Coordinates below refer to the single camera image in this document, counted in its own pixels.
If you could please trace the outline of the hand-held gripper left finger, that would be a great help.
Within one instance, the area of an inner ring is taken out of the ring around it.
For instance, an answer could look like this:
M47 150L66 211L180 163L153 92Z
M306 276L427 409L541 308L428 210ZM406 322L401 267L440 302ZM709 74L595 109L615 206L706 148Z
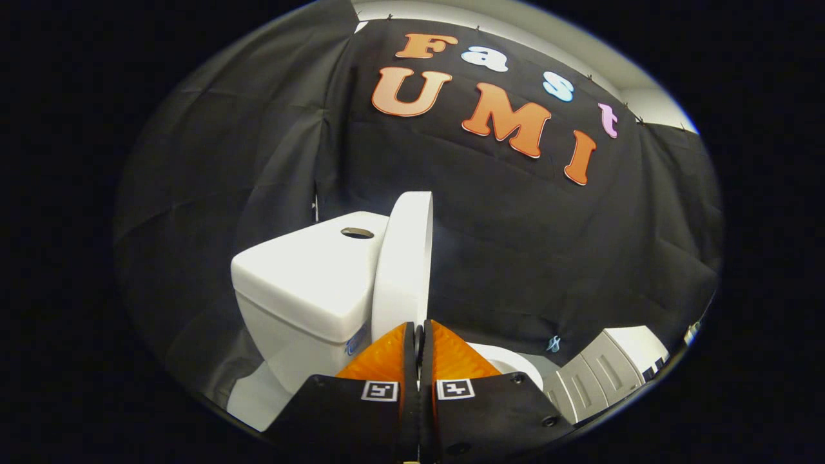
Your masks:
M336 376L312 375L265 430L281 463L418 463L416 324L389 330Z

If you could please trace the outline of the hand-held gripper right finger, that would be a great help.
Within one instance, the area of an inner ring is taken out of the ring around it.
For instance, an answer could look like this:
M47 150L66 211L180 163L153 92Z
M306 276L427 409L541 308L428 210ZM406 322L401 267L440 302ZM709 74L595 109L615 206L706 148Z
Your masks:
M468 347L435 320L419 328L422 463L523 463L560 446L574 426L525 372L483 375Z

